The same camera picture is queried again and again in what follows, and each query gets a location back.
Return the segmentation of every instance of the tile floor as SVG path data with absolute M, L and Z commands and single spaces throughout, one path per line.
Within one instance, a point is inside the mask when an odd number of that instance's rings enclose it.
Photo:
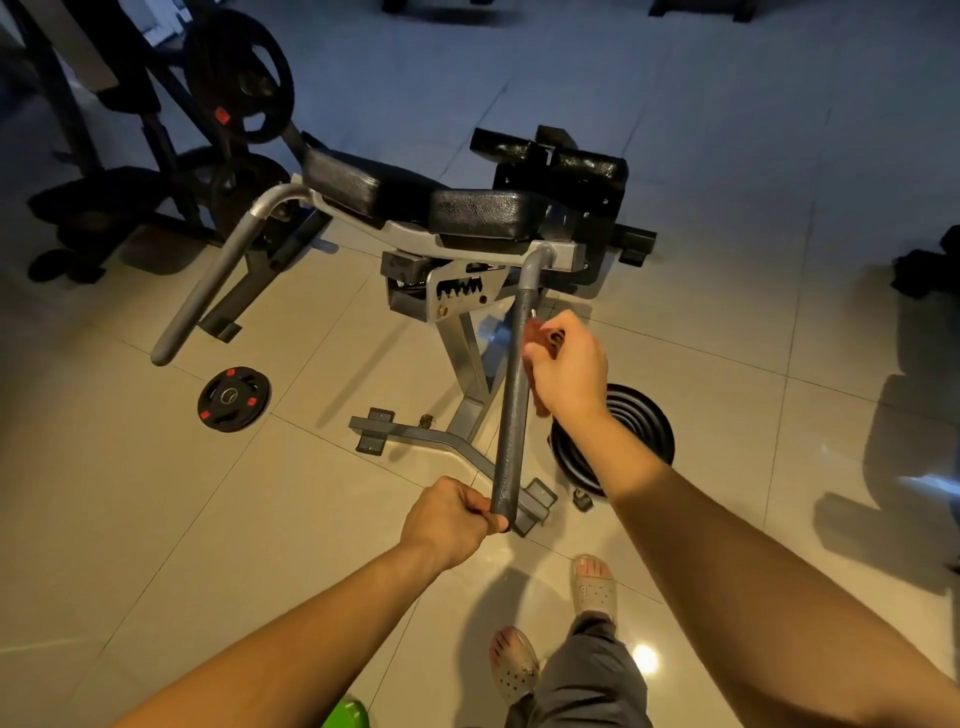
M 239 3 L 286 49 L 296 120 L 332 146 L 460 186 L 492 178 L 465 148 L 476 125 L 563 126 L 625 156 L 621 219 L 659 246 L 642 269 L 609 260 L 599 291 L 555 309 L 589 318 L 612 379 L 665 410 L 681 472 L 956 677 L 960 577 L 942 564 L 960 553 L 943 494 L 958 478 L 958 309 L 887 284 L 892 256 L 960 223 L 960 8 L 770 0 L 739 26 L 645 4 L 497 0 L 493 24 L 444 25 L 374 2 Z M 108 162 L 147 159 L 130 119 L 88 113 Z M 169 117 L 179 145 L 199 142 Z M 384 305 L 375 241 L 334 226 L 232 344 L 198 334 L 157 369 L 147 351 L 213 252 L 187 250 L 169 276 L 118 260 L 91 288 L 31 285 L 26 265 L 54 241 L 24 200 L 71 172 L 50 158 L 41 101 L 2 127 L 0 724 L 105 726 L 393 543 L 437 475 L 489 484 L 434 451 L 352 449 L 351 414 L 443 425 L 457 398 L 436 332 Z M 270 413 L 212 433 L 195 398 L 239 363 L 272 379 Z M 495 429 L 479 438 L 490 455 Z M 610 509 L 570 505 L 545 433 L 531 421 L 524 468 L 560 493 L 548 524 L 446 574 L 353 693 L 380 728 L 499 725 L 488 636 L 515 622 L 549 654 L 571 614 L 568 559 L 591 551 L 620 583 L 624 640 L 659 658 L 654 723 L 735 725 Z

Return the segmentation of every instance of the black rubber weight plate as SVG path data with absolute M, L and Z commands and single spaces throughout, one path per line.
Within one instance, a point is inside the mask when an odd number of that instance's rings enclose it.
M 622 384 L 608 384 L 607 408 L 660 460 L 667 465 L 673 464 L 673 428 L 653 400 Z M 553 450 L 557 465 L 574 485 L 599 496 L 603 495 L 603 488 L 600 487 L 587 459 L 556 420 L 550 429 L 550 449 Z
M 237 432 L 252 425 L 269 403 L 269 379 L 249 367 L 231 367 L 204 387 L 197 414 L 211 429 Z

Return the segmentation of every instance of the foot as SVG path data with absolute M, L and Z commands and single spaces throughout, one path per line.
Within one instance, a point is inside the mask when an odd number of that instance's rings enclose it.
M 584 612 L 600 612 L 616 624 L 616 582 L 603 561 L 583 554 L 573 560 L 570 591 L 577 617 Z
M 490 670 L 507 705 L 514 705 L 525 694 L 533 692 L 540 679 L 537 654 L 526 635 L 516 627 L 504 627 L 493 635 Z

